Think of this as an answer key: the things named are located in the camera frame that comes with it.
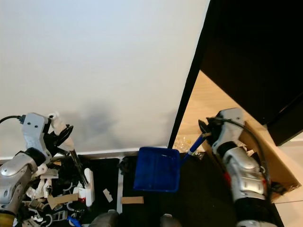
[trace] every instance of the blue object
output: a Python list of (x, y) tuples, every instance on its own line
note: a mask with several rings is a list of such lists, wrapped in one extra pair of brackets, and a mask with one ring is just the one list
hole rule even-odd
[(195, 152), (195, 150), (198, 149), (198, 147), (204, 142), (205, 138), (202, 137), (202, 135), (200, 135), (198, 137), (198, 139), (194, 142), (194, 144), (191, 146), (191, 148), (189, 149), (189, 151), (186, 153), (186, 155), (184, 156), (184, 158), (181, 160), (181, 165), (183, 165), (185, 163), (185, 161), (189, 158), (189, 156), (192, 155), (192, 153)]
[(176, 192), (180, 180), (179, 151), (167, 148), (139, 149), (134, 190)]
[(75, 227), (81, 227), (81, 224), (77, 219), (72, 218), (71, 216), (68, 216), (67, 220), (68, 221), (70, 220), (74, 224)]

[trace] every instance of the black cable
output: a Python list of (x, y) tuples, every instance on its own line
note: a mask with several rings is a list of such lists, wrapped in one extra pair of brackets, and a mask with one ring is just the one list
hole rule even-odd
[(227, 122), (230, 124), (234, 124), (240, 128), (243, 128), (246, 132), (248, 132), (248, 134), (255, 140), (257, 147), (259, 149), (259, 153), (261, 155), (261, 159), (262, 159), (262, 165), (265, 168), (265, 179), (266, 179), (266, 185), (267, 185), (267, 199), (269, 202), (271, 202), (271, 182), (270, 182), (270, 175), (269, 175), (269, 168), (268, 168), (268, 164), (264, 155), (264, 151), (262, 149), (262, 146), (258, 140), (258, 138), (256, 137), (256, 135), (249, 129), (247, 128), (245, 125), (242, 125), (238, 122), (235, 122), (231, 119), (225, 119), (225, 118), (221, 118), (221, 117), (211, 117), (209, 119), (214, 119), (214, 120), (218, 120), (218, 121), (222, 121), (222, 122)]
[(0, 124), (1, 124), (2, 122), (4, 122), (5, 120), (10, 119), (10, 118), (17, 118), (18, 120), (20, 120), (20, 117), (21, 117), (21, 116), (18, 116), (18, 115), (12, 115), (12, 116), (4, 117), (4, 118), (2, 118), (2, 119), (0, 120)]

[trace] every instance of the white wall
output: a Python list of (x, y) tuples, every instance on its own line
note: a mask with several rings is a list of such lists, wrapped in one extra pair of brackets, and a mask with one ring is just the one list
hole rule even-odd
[[(77, 151), (168, 143), (209, 0), (1, 0), (0, 117), (59, 111)], [(0, 157), (24, 150), (0, 125)]]

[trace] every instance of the tiled floor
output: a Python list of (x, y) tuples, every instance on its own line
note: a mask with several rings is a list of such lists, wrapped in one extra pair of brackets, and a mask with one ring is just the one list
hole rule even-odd
[[(200, 72), (178, 131), (175, 147), (185, 152), (199, 136), (198, 119), (205, 121), (206, 117), (215, 116), (220, 110), (232, 107), (239, 107), (239, 105), (204, 73)], [(245, 112), (244, 116), (246, 120), (253, 122), (254, 127), (273, 144), (268, 132), (262, 125), (248, 113)], [(302, 145), (288, 143), (280, 148), (275, 147), (275, 152), (297, 180), (303, 183), (303, 143)], [(287, 193), (275, 203), (286, 227), (302, 226), (303, 187)]]

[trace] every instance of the cardboard box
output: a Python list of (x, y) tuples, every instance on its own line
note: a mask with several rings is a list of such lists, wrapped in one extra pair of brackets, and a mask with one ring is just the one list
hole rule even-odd
[[(281, 183), (286, 188), (287, 190), (286, 193), (300, 187), (301, 184), (299, 183), (299, 181), (295, 178), (295, 176), (292, 174), (289, 168), (283, 163), (283, 161), (277, 156), (275, 150), (268, 143), (268, 140), (265, 139), (261, 135), (261, 133), (256, 128), (253, 127), (252, 123), (245, 122), (245, 125), (256, 135), (256, 137), (260, 141), (260, 144), (264, 151), (264, 155), (267, 160), (271, 181)], [(254, 139), (246, 131), (243, 130), (242, 134), (240, 135), (239, 141), (244, 143), (248, 148), (248, 150), (252, 149), (255, 152), (258, 152), (258, 147)], [(202, 146), (208, 153), (212, 153), (211, 147), (206, 142), (203, 143)], [(273, 193), (272, 200), (274, 201), (280, 196), (281, 196), (280, 194)]]

